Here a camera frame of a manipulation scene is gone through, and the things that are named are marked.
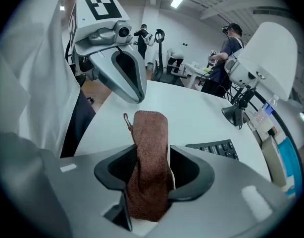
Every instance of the white table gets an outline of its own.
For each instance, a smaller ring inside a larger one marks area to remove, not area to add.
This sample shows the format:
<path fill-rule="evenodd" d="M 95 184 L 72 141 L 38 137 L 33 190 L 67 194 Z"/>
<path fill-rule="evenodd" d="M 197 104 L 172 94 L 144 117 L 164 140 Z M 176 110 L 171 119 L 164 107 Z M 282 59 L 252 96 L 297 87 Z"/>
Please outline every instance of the white table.
<path fill-rule="evenodd" d="M 187 88 L 191 88 L 192 87 L 192 85 L 193 85 L 193 83 L 194 83 L 194 81 L 195 81 L 195 79 L 196 79 L 197 76 L 201 77 L 201 76 L 203 76 L 206 73 L 206 71 L 204 71 L 202 69 L 199 69 L 199 68 L 195 68 L 195 67 L 193 67 L 189 63 L 185 64 L 185 68 L 187 70 L 189 70 L 191 72 L 191 74 L 192 74 L 190 82 L 187 85 Z"/>
<path fill-rule="evenodd" d="M 158 111 L 168 119 L 169 145 L 185 146 L 231 139 L 239 160 L 271 181 L 263 153 L 245 124 L 230 124 L 221 108 L 231 104 L 222 98 L 175 85 L 148 81 L 145 99 L 129 104 L 111 93 L 87 128 L 75 156 L 133 144 L 123 114 L 133 122 L 138 110 Z"/>

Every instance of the dark pants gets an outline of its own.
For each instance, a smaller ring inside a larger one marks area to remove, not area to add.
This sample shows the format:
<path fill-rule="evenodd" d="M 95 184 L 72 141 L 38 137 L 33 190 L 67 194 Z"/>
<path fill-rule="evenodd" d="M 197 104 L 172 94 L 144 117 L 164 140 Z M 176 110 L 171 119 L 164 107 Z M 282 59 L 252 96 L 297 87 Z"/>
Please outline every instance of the dark pants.
<path fill-rule="evenodd" d="M 147 51 L 147 48 L 145 48 L 145 49 L 139 49 L 138 48 L 138 52 L 142 56 L 143 60 L 146 58 L 146 51 Z"/>
<path fill-rule="evenodd" d="M 95 114 L 92 105 L 81 90 L 66 132 L 61 158 L 74 156 L 77 146 Z"/>
<path fill-rule="evenodd" d="M 218 97 L 223 97 L 226 92 L 230 89 L 232 82 L 229 77 L 226 76 L 222 83 L 206 79 L 203 84 L 202 92 L 209 93 Z"/>
<path fill-rule="evenodd" d="M 175 69 L 174 69 L 174 72 L 175 72 L 175 73 L 178 73 L 178 69 L 179 69 L 179 67 L 180 67 L 180 65 L 181 65 L 181 63 L 182 63 L 183 60 L 184 60 L 184 59 L 170 58 L 170 59 L 168 60 L 168 62 L 167 62 L 167 65 L 172 65 L 172 64 L 174 64 L 174 63 L 176 62 L 176 66 L 177 66 L 178 68 L 175 68 Z M 172 70 L 172 67 L 168 67 L 168 68 L 167 68 L 167 73 L 171 73 L 171 70 Z"/>

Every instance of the towel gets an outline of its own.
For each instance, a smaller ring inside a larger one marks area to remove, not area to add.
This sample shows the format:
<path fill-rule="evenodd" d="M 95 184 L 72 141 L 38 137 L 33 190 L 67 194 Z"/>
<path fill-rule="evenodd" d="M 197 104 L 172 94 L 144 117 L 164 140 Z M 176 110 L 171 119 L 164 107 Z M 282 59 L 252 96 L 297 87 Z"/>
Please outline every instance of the towel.
<path fill-rule="evenodd" d="M 138 159 L 127 184 L 128 211 L 134 219 L 158 222 L 168 209 L 168 193 L 174 189 L 167 162 L 167 118 L 159 112 L 137 111 L 133 125 L 127 114 L 124 119 L 137 145 Z"/>

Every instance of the person in black clothes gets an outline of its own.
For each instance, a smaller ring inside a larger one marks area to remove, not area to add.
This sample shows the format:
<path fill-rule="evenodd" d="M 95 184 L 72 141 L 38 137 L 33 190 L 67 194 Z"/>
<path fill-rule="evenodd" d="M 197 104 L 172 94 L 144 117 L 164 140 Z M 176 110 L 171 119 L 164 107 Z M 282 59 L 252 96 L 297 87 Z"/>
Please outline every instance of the person in black clothes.
<path fill-rule="evenodd" d="M 228 35 L 228 39 L 224 41 L 220 53 L 209 57 L 210 61 L 216 60 L 218 63 L 210 72 L 202 88 L 202 92 L 218 97 L 223 97 L 232 84 L 224 68 L 225 61 L 232 53 L 235 53 L 244 46 L 241 39 L 242 29 L 238 24 L 231 23 L 228 26 L 226 34 Z"/>
<path fill-rule="evenodd" d="M 147 32 L 147 25 L 142 24 L 141 29 L 138 32 L 135 32 L 134 36 L 138 37 L 138 51 L 143 59 L 146 57 L 147 45 L 144 43 L 144 37 L 148 34 Z"/>

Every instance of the keyboard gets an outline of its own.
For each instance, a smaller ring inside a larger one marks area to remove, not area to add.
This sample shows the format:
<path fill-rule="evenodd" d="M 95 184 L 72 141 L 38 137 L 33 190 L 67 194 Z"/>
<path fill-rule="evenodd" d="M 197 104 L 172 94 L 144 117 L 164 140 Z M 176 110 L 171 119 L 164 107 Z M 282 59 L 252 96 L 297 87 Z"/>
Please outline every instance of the keyboard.
<path fill-rule="evenodd" d="M 186 147 L 198 149 L 201 151 L 217 154 L 220 156 L 239 160 L 236 150 L 230 139 L 203 144 L 190 144 Z"/>

